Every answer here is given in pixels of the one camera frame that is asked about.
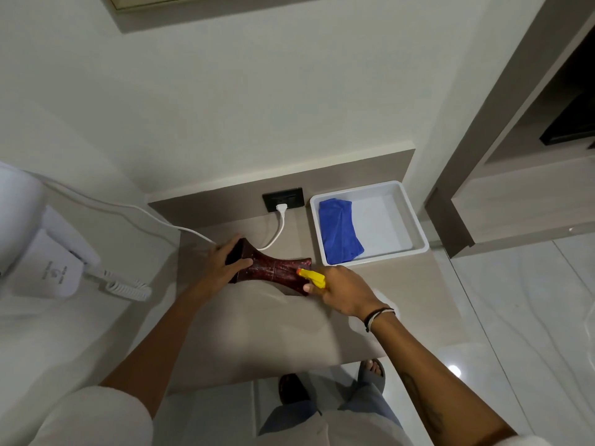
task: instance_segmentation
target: white sleeve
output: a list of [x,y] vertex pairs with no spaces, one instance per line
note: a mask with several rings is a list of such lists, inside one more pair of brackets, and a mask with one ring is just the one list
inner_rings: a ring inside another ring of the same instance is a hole
[[30,446],[151,446],[153,421],[125,392],[88,387],[63,398]]
[[513,436],[496,443],[495,446],[552,446],[543,438],[533,435]]

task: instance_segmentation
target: countertop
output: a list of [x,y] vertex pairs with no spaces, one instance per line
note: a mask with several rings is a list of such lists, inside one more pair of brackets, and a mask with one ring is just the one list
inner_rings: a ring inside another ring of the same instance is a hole
[[[307,208],[287,211],[286,226],[267,254],[281,259],[312,257],[320,262]],[[201,229],[221,243],[242,233],[262,247],[278,228],[276,213]],[[200,274],[207,244],[183,232],[178,291]],[[467,340],[461,316],[447,293],[431,252],[359,265],[372,288],[396,303],[404,325],[427,347]],[[197,314],[172,376],[170,391],[189,391],[280,376],[385,355],[371,334],[316,297],[288,295],[269,282],[227,285]]]

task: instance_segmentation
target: dark red bottle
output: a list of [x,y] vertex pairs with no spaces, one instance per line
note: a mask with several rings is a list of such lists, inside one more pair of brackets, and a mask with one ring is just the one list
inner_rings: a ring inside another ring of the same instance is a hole
[[277,260],[271,258],[251,245],[247,239],[240,239],[233,250],[227,255],[225,264],[235,263],[240,258],[252,258],[254,261],[248,269],[242,269],[235,274],[230,283],[238,283],[244,280],[266,280],[291,288],[301,295],[307,295],[303,286],[309,282],[308,279],[297,274],[298,268],[310,269],[311,258],[302,260]]

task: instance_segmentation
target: yellow spray trigger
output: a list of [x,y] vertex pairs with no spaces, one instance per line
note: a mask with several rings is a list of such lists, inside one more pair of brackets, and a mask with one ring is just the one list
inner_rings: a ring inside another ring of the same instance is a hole
[[314,272],[313,270],[307,269],[298,269],[297,274],[301,277],[307,278],[312,281],[312,283],[323,290],[326,288],[327,283],[325,282],[324,276],[321,273]]

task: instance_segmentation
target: forearm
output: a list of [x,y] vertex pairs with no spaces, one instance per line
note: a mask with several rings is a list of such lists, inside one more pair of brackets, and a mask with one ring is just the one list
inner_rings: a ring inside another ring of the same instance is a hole
[[190,324],[208,298],[202,292],[196,286],[182,293],[155,328],[100,385],[138,398],[154,418]]
[[436,446],[487,446],[516,435],[390,313],[372,324]]

